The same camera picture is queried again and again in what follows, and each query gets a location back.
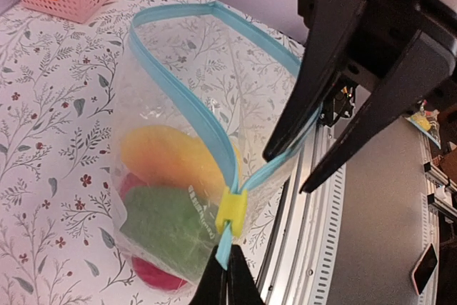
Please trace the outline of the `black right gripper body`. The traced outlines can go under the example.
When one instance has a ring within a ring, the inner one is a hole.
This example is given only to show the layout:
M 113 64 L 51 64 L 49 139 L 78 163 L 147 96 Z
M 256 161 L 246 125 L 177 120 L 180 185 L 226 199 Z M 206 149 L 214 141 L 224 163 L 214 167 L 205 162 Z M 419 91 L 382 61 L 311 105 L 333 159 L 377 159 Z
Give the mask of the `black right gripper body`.
M 298 14 L 310 30 L 315 0 L 298 0 Z M 363 86 L 381 81 L 408 42 L 423 32 L 456 55 L 456 0 L 367 0 L 360 23 L 333 73 Z

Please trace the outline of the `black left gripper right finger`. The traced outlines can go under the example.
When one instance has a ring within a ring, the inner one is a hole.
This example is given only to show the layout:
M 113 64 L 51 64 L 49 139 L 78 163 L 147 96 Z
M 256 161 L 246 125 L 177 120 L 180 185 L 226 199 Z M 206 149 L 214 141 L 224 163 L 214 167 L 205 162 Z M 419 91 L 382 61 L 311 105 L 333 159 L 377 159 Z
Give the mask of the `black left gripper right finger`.
M 264 305 L 239 245 L 231 246 L 228 260 L 228 304 Z

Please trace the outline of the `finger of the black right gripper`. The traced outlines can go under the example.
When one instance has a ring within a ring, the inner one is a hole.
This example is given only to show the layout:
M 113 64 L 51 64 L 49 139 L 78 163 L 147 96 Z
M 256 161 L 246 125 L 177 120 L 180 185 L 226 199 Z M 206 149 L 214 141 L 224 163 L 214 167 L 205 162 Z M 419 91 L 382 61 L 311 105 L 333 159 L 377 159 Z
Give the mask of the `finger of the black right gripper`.
M 377 133 L 425 99 L 456 67 L 456 57 L 436 40 L 417 32 L 387 75 L 319 161 L 300 192 L 311 193 Z
M 299 140 L 328 93 L 333 73 L 365 11 L 367 0 L 315 0 L 312 26 L 296 84 L 263 150 L 271 161 Z

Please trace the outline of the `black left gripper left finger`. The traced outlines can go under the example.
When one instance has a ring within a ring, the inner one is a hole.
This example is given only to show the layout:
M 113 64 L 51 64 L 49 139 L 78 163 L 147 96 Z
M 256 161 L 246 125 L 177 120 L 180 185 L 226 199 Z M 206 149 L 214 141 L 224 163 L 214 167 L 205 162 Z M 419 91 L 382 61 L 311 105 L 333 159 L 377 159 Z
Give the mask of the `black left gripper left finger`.
M 226 305 L 227 273 L 216 260 L 217 250 L 215 246 L 189 305 Z

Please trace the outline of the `red toy pomegranate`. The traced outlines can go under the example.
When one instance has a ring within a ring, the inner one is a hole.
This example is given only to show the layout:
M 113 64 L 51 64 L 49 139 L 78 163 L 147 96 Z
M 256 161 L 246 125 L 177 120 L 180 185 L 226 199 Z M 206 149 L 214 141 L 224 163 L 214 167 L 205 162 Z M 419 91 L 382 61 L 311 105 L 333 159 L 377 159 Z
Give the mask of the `red toy pomegranate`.
M 186 280 L 166 273 L 155 265 L 138 257 L 132 257 L 131 263 L 136 275 L 152 288 L 175 291 L 187 285 Z

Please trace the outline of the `green toy pepper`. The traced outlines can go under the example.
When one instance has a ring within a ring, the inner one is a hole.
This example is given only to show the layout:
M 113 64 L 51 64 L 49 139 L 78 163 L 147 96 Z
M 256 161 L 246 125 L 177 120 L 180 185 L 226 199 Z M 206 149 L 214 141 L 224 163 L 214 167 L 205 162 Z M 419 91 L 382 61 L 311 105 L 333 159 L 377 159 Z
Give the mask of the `green toy pepper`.
M 124 198 L 126 220 L 120 232 L 147 261 L 197 282 L 220 235 L 217 205 L 171 186 L 135 186 Z

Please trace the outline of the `orange toy fruit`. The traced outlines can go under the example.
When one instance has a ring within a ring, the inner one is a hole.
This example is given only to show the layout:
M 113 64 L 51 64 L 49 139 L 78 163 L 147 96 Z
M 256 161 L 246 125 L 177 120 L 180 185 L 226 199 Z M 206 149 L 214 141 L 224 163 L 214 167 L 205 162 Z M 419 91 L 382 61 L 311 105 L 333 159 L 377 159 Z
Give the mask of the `orange toy fruit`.
M 190 186 L 198 196 L 219 204 L 226 186 L 223 174 L 205 143 L 164 125 L 142 126 L 120 143 L 121 161 L 150 186 Z

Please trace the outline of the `clear zip top bag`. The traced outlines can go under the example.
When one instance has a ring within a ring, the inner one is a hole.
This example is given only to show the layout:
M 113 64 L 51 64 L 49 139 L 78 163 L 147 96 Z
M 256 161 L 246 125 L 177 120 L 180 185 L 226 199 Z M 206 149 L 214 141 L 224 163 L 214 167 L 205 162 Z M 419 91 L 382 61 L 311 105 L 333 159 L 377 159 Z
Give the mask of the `clear zip top bag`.
M 299 67 L 298 56 L 278 39 L 215 1 L 155 6 L 135 15 L 116 82 L 111 142 L 115 235 L 130 260 L 147 261 L 120 232 L 126 207 L 119 191 L 130 173 L 121 161 L 121 139 L 151 125 L 199 137 L 226 182 L 215 204 L 218 243 L 223 220 L 232 223 L 238 243 L 290 177 L 317 119 L 313 114 L 285 152 L 263 159 Z

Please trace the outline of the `red toy bell pepper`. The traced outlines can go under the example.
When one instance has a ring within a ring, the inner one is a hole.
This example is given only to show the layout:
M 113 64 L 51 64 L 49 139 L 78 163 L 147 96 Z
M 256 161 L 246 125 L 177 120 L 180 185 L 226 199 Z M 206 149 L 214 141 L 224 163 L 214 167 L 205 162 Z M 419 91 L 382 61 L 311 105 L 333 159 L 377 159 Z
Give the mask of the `red toy bell pepper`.
M 122 180 L 121 182 L 121 188 L 119 191 L 119 195 L 121 198 L 122 203 L 124 203 L 126 195 L 130 192 L 135 187 L 139 186 L 148 186 L 148 184 L 142 180 L 140 180 L 139 177 L 137 177 L 133 173 L 128 173 Z

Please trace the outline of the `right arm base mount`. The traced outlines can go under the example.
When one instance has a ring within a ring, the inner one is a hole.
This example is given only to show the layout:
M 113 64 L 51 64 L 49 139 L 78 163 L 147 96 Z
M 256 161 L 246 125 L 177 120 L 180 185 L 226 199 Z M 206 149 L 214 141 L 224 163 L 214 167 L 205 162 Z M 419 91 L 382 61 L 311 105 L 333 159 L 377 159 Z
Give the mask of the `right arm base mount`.
M 335 83 L 323 101 L 319 124 L 332 127 L 340 119 L 351 119 L 355 109 L 356 88 L 352 81 Z

